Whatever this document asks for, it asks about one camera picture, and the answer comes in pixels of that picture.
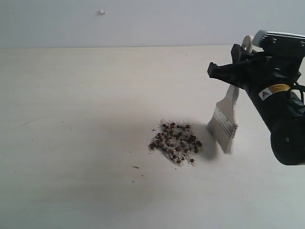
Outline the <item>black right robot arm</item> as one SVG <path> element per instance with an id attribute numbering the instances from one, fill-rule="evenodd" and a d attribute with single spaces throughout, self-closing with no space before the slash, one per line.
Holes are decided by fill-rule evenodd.
<path id="1" fill-rule="evenodd" d="M 276 159 L 286 166 L 305 163 L 305 104 L 294 91 L 304 92 L 298 84 L 305 57 L 300 51 L 252 51 L 239 44 L 231 49 L 232 63 L 218 66 L 211 62 L 210 78 L 246 91 L 268 130 Z"/>

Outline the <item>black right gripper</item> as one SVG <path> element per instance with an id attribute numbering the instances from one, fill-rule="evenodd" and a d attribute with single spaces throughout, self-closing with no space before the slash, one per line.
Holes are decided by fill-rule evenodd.
<path id="1" fill-rule="evenodd" d="M 235 86 L 235 97 L 239 89 L 263 90 L 262 99 L 279 92 L 290 92 L 298 86 L 297 80 L 283 74 L 276 63 L 264 52 L 251 52 L 241 45 L 234 44 L 231 49 L 231 64 L 219 66 L 210 62 L 207 73 L 210 78 Z"/>

